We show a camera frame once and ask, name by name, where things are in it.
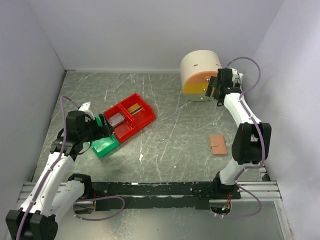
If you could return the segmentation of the red plastic bin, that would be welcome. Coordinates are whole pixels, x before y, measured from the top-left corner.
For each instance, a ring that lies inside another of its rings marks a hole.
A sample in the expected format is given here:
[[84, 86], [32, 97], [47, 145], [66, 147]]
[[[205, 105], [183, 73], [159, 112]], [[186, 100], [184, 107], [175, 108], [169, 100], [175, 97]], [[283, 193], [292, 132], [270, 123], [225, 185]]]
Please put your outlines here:
[[103, 114], [106, 119], [109, 119], [116, 114], [121, 114], [124, 117], [124, 121], [114, 127], [114, 135], [120, 144], [124, 143], [139, 130], [134, 118], [120, 103], [107, 109]]
[[120, 102], [126, 113], [133, 119], [139, 130], [156, 119], [152, 107], [137, 93], [130, 95]]

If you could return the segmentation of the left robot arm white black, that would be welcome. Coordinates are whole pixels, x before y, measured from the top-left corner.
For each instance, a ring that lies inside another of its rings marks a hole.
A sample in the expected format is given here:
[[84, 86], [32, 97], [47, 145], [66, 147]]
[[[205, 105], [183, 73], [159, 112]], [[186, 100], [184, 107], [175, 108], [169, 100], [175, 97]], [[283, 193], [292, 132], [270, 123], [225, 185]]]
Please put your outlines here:
[[17, 210], [5, 221], [13, 240], [53, 240], [58, 224], [77, 200], [94, 195], [89, 175], [73, 174], [64, 187], [63, 178], [83, 154], [84, 143], [111, 136], [114, 128], [103, 114], [94, 117], [90, 102], [63, 113], [63, 128], [52, 143], [46, 166], [38, 181]]

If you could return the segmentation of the white round drawer cabinet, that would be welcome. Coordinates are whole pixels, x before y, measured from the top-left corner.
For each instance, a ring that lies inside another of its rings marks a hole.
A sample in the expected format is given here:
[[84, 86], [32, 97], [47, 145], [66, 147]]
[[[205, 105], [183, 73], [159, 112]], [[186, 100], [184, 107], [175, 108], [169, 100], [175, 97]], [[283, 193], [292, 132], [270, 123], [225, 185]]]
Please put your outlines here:
[[221, 63], [211, 50], [196, 50], [188, 53], [180, 63], [180, 79], [183, 95], [192, 102], [206, 102], [205, 96], [211, 77], [218, 75]]

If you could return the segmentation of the green plastic bin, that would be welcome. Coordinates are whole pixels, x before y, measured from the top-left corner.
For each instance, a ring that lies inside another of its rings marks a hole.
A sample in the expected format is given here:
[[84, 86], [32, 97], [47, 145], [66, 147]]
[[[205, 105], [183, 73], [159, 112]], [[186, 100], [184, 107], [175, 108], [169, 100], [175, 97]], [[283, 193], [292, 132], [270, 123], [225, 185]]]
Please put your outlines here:
[[91, 149], [96, 154], [98, 158], [104, 157], [106, 154], [114, 150], [116, 147], [120, 145], [118, 139], [113, 133], [109, 137], [101, 138], [99, 140], [95, 140], [91, 144]]

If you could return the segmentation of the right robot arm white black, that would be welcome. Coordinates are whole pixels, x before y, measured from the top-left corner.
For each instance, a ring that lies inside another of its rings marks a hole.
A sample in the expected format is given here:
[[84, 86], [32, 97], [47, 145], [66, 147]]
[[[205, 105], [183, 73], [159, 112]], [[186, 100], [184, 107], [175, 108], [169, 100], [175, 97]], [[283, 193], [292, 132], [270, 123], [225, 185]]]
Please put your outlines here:
[[231, 146], [232, 158], [213, 179], [212, 193], [223, 199], [236, 191], [236, 181], [249, 169], [260, 168], [269, 154], [272, 127], [262, 122], [248, 106], [241, 83], [233, 68], [219, 68], [217, 76], [211, 76], [205, 95], [217, 100], [233, 117], [237, 131]]

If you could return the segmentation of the brown leather card holder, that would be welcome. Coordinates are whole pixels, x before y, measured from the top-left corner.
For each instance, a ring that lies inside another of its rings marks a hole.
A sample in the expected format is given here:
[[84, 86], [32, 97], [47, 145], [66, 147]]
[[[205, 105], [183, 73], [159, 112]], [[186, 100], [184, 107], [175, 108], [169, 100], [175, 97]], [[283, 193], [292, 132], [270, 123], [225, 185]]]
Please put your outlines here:
[[215, 156], [226, 156], [228, 149], [223, 135], [210, 136], [210, 147], [212, 154]]

